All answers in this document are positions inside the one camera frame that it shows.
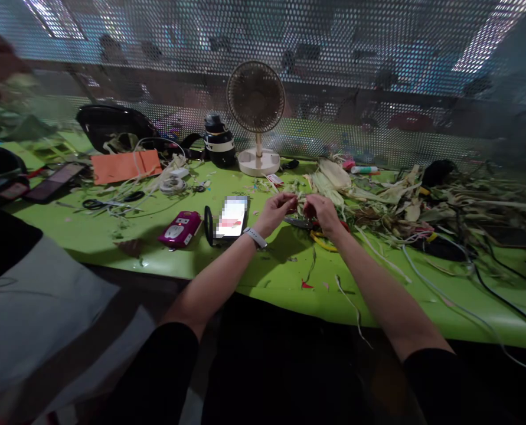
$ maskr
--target desk fan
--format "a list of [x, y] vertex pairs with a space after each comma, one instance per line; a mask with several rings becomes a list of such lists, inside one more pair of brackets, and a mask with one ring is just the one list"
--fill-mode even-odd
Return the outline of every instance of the desk fan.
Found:
[[227, 83], [227, 104], [239, 125], [255, 133], [255, 148], [242, 151], [237, 158], [239, 169], [253, 177], [277, 172], [280, 156], [263, 149], [262, 133], [275, 128], [285, 109], [285, 90], [279, 76], [262, 62], [240, 64]]

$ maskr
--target phone screen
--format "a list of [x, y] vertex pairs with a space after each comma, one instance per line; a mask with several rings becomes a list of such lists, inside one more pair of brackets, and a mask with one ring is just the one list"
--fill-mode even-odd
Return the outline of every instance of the phone screen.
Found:
[[216, 238], [241, 236], [245, 226], [248, 200], [245, 196], [226, 197], [215, 228]]
[[53, 195], [58, 189], [64, 186], [73, 176], [78, 174], [85, 168], [84, 165], [80, 164], [66, 164], [62, 168], [58, 169], [45, 181], [37, 185], [31, 190], [24, 198], [32, 201], [44, 201]]

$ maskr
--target white fan stand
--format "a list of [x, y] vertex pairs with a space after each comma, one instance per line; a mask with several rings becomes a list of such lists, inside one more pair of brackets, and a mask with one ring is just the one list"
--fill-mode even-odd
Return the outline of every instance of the white fan stand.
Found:
[[276, 173], [280, 168], [280, 155], [263, 148], [261, 134], [255, 134], [255, 148], [246, 149], [239, 154], [237, 162], [242, 173], [251, 177], [264, 177]]

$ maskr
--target black thermos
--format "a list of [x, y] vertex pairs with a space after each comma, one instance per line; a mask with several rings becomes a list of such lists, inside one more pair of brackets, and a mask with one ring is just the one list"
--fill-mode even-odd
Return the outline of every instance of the black thermos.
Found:
[[235, 165], [235, 141], [233, 134], [221, 122], [216, 113], [205, 117], [205, 148], [210, 153], [210, 159], [219, 168], [228, 168]]

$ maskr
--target white watch strap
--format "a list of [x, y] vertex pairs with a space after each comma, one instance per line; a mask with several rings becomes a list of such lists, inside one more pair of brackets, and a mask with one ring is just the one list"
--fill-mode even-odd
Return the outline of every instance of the white watch strap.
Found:
[[247, 233], [261, 248], [267, 247], [267, 241], [255, 230], [250, 227], [246, 227], [243, 233]]

